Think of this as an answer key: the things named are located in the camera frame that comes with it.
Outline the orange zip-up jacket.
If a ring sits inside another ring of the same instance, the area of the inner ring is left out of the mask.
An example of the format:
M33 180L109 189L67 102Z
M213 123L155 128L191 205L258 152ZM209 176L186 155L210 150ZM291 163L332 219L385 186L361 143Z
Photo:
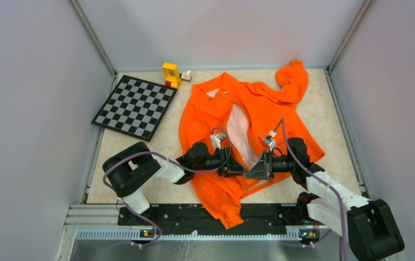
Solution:
M285 139L302 138L311 161L325 155L297 114L309 75L300 60L280 68L275 75L278 90L264 82L242 82L228 73L192 86L191 96L181 117L179 139L183 152L204 142L213 152L211 132L222 127L228 134L233 157L251 168L267 148L263 139L280 121L284 128L275 135L278 149L285 151ZM241 199L290 177L277 173L269 182L247 179L244 175L223 178L216 172L196 174L191 181L201 204L226 229L243 222Z

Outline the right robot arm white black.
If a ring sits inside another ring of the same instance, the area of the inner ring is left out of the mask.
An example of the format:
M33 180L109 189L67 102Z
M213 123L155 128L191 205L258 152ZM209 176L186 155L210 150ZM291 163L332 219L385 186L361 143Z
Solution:
M276 142L271 135L263 142L268 149L246 173L249 179L276 178L289 172L306 191L297 200L296 218L303 224L313 220L337 233L342 249L350 248L358 260L381 260L405 249L392 211L382 199L371 200L347 189L322 167L310 160L301 138L285 141L286 155L276 156Z

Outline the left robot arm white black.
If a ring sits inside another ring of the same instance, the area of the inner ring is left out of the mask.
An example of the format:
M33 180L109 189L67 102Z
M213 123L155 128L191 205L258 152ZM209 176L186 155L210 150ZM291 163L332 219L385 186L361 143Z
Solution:
M139 225L148 223L152 215L150 203L141 189L150 178L159 177L173 184L185 184L197 173L213 171L227 178L246 171L233 157L230 148L217 147L210 153L203 142L195 143L176 160L152 152L146 143L138 142L110 157L102 169L105 184L131 208L130 216Z

